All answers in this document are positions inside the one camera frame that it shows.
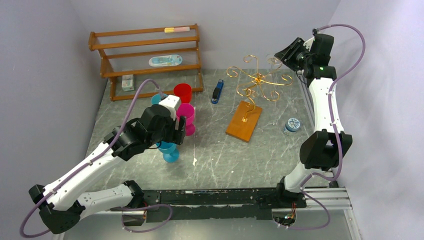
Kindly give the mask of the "blue stapler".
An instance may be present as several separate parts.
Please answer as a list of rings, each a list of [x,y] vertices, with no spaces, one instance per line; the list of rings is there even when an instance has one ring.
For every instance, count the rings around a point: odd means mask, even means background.
[[[224,81],[222,79],[219,79],[212,93],[212,97],[211,97],[212,104],[217,104],[219,102],[223,87],[224,87]]]

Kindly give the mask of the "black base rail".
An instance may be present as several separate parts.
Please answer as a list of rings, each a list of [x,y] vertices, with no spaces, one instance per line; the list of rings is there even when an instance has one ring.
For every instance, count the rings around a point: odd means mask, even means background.
[[[171,220],[243,219],[272,220],[273,210],[305,208],[301,193],[285,194],[275,187],[197,190],[144,190],[126,206],[131,211],[151,206],[148,223]]]

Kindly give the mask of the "yellow pink eraser bar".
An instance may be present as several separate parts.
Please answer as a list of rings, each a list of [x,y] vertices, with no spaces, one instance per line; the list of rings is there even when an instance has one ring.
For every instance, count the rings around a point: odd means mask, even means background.
[[[190,31],[189,26],[181,26],[181,27],[166,27],[164,29],[165,33],[181,33],[181,32],[189,32]]]

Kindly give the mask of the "gold wire wine glass rack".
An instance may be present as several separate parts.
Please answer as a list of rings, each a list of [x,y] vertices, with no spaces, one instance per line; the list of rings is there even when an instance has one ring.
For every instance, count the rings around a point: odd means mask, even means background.
[[[269,94],[265,94],[264,87],[287,87],[292,85],[294,80],[290,75],[284,73],[281,75],[282,83],[274,82],[273,74],[279,69],[272,74],[260,73],[259,60],[254,55],[245,56],[243,61],[245,63],[255,61],[256,71],[250,74],[237,66],[230,66],[226,69],[228,77],[237,78],[240,74],[244,74],[248,77],[248,82],[239,83],[236,87],[237,95],[246,98],[246,100],[242,100],[239,103],[225,133],[248,143],[263,111],[263,109],[255,103],[255,98],[261,95],[269,102],[276,102],[280,99],[280,93],[272,89]]]

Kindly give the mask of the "wooden shelf rack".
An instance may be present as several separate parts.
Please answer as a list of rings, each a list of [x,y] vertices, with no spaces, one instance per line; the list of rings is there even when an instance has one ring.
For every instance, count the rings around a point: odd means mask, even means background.
[[[179,71],[196,71],[191,89],[204,90],[199,25],[156,27],[94,32],[88,48],[100,57],[100,76],[109,80],[109,99],[130,100],[134,95],[117,95],[118,79],[125,75],[143,76]]]

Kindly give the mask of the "clear wine glass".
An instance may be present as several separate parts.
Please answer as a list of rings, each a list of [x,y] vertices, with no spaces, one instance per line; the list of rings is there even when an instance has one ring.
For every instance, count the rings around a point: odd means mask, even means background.
[[[276,58],[273,53],[267,54],[265,59],[266,62],[269,64],[269,75],[279,70],[283,65],[283,63],[278,58]]]

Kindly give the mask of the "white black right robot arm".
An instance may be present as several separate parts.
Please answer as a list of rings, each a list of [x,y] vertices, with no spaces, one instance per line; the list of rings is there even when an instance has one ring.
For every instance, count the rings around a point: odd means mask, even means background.
[[[329,65],[334,37],[316,33],[304,41],[296,38],[288,47],[274,54],[290,70],[300,71],[312,97],[314,131],[301,145],[299,163],[278,184],[275,202],[288,207],[302,193],[302,187],[315,174],[339,166],[353,143],[346,134],[338,115],[336,101],[337,73]]]

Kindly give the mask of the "pink plastic wine glass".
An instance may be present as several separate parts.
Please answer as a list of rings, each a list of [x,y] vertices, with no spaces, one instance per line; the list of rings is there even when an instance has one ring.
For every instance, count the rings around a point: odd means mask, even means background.
[[[195,120],[195,108],[190,103],[182,103],[176,111],[176,116],[185,117],[185,135],[192,136],[196,127],[194,125]]]

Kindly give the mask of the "red plastic wine glass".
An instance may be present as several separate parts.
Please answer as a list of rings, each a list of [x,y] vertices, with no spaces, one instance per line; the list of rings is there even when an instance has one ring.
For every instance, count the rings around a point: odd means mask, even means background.
[[[173,89],[173,93],[180,98],[182,103],[189,104],[192,100],[192,88],[187,83],[177,84]]]

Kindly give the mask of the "blue white oval package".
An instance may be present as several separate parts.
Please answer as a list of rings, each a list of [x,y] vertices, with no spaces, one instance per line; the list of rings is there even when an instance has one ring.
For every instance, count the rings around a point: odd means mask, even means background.
[[[149,59],[148,64],[151,67],[174,67],[183,62],[183,58],[178,54],[154,56]]]

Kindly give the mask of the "teal plastic wine glass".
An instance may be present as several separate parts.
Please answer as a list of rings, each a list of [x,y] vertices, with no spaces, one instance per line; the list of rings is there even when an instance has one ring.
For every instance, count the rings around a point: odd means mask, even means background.
[[[152,105],[159,104],[162,100],[166,99],[167,97],[168,97],[167,94],[161,95],[160,93],[157,93],[151,97],[150,102]]]

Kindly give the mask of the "small teal white box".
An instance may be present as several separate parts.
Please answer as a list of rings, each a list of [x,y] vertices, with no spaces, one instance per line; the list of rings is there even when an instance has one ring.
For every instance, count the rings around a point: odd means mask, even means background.
[[[133,74],[127,74],[122,76],[121,88],[125,92],[130,92],[135,89],[135,80]]]

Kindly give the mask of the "blue wine glass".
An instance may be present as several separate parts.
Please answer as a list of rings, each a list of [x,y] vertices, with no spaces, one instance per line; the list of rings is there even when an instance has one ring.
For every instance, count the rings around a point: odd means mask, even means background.
[[[156,144],[158,150],[162,153],[163,159],[167,163],[174,163],[180,157],[180,152],[175,143],[161,141]]]

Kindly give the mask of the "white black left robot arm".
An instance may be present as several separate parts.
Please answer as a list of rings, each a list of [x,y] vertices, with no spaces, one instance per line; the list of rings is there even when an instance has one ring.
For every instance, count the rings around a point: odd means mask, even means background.
[[[120,166],[152,146],[181,145],[186,118],[177,116],[179,103],[162,101],[147,107],[140,117],[124,118],[97,148],[72,170],[47,184],[29,190],[47,230],[61,234],[80,220],[109,209],[137,210],[145,207],[144,192],[133,180],[101,191],[88,188],[108,170]]]

